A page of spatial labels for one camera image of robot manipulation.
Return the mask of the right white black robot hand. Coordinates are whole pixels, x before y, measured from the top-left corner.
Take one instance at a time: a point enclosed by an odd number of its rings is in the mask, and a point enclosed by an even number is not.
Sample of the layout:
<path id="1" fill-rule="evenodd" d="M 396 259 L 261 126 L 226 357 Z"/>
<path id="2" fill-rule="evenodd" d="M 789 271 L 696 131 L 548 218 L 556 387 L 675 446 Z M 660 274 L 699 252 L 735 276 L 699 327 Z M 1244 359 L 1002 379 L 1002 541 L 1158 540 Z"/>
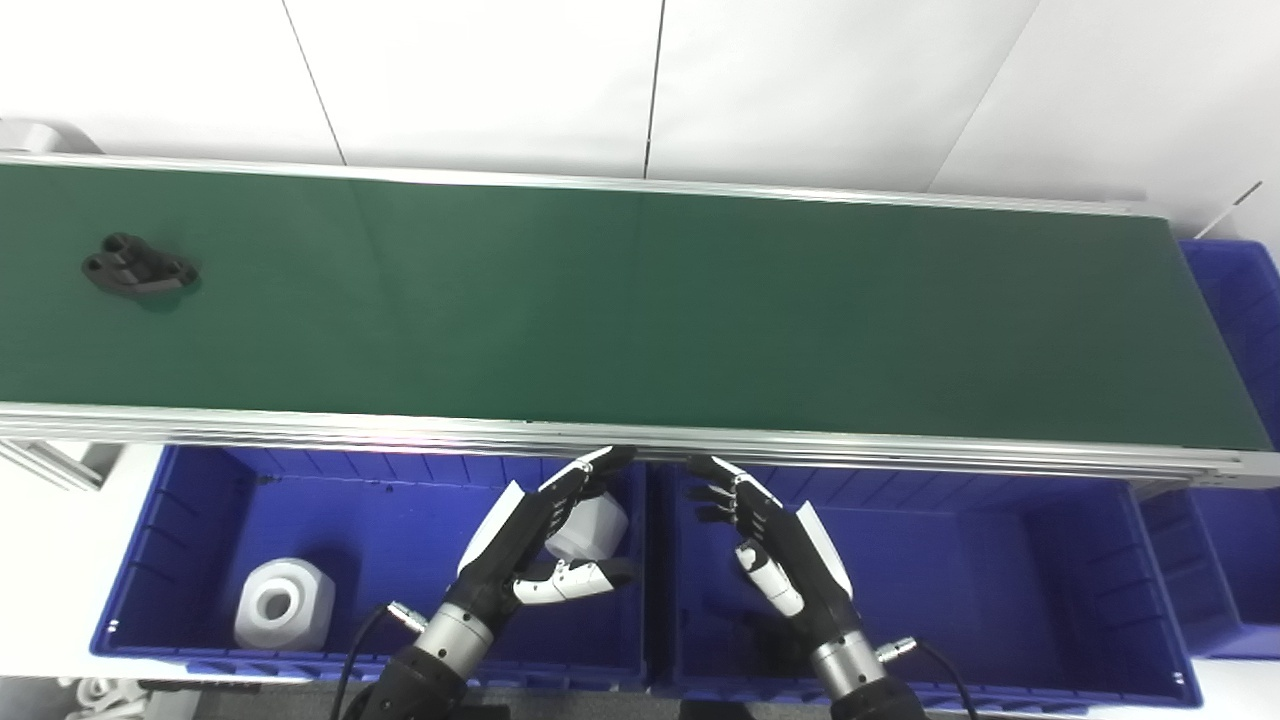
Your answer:
<path id="1" fill-rule="evenodd" d="M 846 644 L 861 632 L 852 583 L 810 503 L 785 507 L 754 475 L 722 457 L 692 455 L 686 468 L 705 482 L 687 491 L 698 502 L 698 520 L 739 533 L 739 568 L 788 621 L 804 652 Z"/>

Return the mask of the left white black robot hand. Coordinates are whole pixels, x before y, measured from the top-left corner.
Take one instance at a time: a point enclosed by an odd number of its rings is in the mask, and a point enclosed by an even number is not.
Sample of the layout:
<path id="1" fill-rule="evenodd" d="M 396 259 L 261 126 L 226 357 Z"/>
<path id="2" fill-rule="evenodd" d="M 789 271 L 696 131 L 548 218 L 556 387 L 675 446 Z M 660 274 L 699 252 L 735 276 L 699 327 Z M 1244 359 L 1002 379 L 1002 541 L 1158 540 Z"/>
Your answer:
<path id="1" fill-rule="evenodd" d="M 444 601 L 498 635 L 522 606 L 563 603 L 631 583 L 628 559 L 538 562 L 547 539 L 585 500 L 604 493 L 637 450 L 611 445 L 567 462 L 527 492 L 511 482 L 474 533 Z"/>

